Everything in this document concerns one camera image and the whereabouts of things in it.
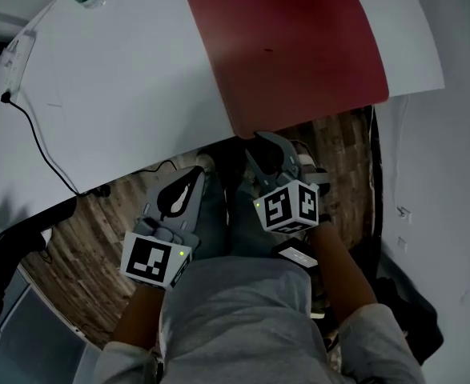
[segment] person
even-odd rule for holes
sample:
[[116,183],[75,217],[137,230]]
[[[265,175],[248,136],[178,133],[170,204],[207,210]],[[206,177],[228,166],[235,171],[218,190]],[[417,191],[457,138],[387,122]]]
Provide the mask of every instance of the person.
[[329,367],[310,319],[311,279],[270,258],[279,243],[263,231],[250,182],[226,192],[226,202],[213,159],[202,154],[198,164],[207,173],[195,230],[201,245],[171,292],[136,288],[98,359],[97,384],[156,383],[157,338],[162,384],[424,382],[391,310],[323,221],[309,240],[339,323],[342,374]]

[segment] marker cube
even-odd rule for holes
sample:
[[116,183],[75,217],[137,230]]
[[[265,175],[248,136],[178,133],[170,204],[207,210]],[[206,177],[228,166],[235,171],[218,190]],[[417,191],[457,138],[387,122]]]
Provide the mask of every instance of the marker cube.
[[192,248],[127,232],[120,272],[162,290],[173,290],[192,260]]
[[318,186],[299,180],[281,186],[254,201],[267,232],[294,234],[318,226]]

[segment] red cutting board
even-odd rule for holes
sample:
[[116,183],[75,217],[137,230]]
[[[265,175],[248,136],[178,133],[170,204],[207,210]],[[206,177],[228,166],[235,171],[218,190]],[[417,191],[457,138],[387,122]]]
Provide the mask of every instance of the red cutting board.
[[359,0],[188,0],[235,133],[385,101]]

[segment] wooden floor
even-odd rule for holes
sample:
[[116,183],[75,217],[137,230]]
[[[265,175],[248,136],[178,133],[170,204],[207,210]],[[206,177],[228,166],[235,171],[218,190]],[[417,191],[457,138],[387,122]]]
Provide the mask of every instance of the wooden floor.
[[[329,173],[327,211],[346,245],[352,248],[370,238],[373,195],[364,114],[352,111],[282,134],[306,142]],[[178,167],[193,165],[194,160],[194,151],[173,158]],[[108,342],[135,289],[119,274],[124,234],[133,229],[147,188],[173,170],[166,163],[156,174],[130,174],[111,182],[109,198],[80,198],[73,217],[54,228],[49,246],[53,262],[45,262],[39,254],[22,261],[54,306],[99,348]]]

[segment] wall outlet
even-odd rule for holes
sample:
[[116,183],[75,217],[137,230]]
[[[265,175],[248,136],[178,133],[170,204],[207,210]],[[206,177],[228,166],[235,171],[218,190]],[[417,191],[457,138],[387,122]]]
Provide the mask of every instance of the wall outlet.
[[398,247],[404,251],[404,253],[408,252],[408,243],[405,242],[400,236],[398,237]]
[[407,223],[411,224],[411,221],[412,221],[412,213],[409,212],[407,209],[405,209],[403,206],[401,206],[400,208],[398,208],[398,214],[399,216],[407,221]]

